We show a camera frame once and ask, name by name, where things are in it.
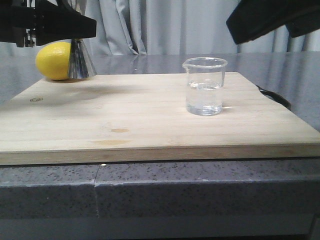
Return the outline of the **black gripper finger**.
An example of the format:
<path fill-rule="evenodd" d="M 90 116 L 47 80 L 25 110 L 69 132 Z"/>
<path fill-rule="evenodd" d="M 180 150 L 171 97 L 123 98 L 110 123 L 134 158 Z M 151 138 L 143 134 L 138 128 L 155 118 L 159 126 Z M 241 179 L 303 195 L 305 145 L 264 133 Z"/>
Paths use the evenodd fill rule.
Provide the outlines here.
<path fill-rule="evenodd" d="M 239 45 L 315 11 L 320 11 L 318 0 L 241 0 L 226 25 L 234 43 Z"/>
<path fill-rule="evenodd" d="M 37 0 L 35 2 L 35 44 L 60 40 L 94 38 L 97 21 L 85 16 L 85 0 Z"/>

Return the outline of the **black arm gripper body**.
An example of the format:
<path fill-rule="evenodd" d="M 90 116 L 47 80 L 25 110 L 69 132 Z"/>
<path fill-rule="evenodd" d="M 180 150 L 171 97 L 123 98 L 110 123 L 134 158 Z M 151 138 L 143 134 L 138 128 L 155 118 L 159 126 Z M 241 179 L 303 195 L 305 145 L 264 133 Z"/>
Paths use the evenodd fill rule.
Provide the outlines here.
<path fill-rule="evenodd" d="M 286 24 L 292 38 L 300 37 L 320 29 L 320 11 L 299 16 Z"/>
<path fill-rule="evenodd" d="M 31 0 L 0 2 L 0 41 L 14 43 L 18 48 L 33 47 L 36 10 Z"/>

